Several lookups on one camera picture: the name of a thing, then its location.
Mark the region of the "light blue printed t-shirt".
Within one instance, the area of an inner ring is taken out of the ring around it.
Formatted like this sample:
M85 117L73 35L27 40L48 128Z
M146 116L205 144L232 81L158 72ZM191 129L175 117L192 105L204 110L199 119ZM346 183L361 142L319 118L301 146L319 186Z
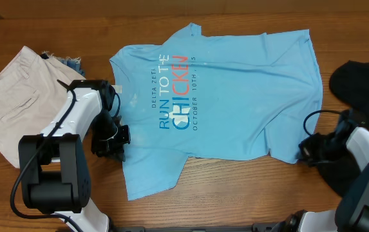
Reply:
M129 200L175 187L190 157L295 163L316 128L308 115L323 102L308 30L207 37L192 23L109 62L131 135L122 165Z

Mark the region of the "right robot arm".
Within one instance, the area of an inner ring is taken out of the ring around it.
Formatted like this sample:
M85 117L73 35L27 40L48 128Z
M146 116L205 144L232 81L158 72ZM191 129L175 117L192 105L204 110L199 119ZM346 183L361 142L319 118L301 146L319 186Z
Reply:
M354 110L339 113L332 133L310 135L299 144L299 159L317 168L341 201L334 210L301 210L273 231L369 231L369 127Z

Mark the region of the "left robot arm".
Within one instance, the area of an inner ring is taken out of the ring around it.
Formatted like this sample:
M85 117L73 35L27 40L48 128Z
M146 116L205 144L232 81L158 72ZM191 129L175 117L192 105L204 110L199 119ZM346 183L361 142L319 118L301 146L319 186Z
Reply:
M63 84L67 100L53 121L18 144L20 174L10 207L21 218L59 218L72 231L115 231L112 219L91 199L91 179L83 139L92 132L91 151L98 157L125 161L129 128L121 123L120 97L105 80Z

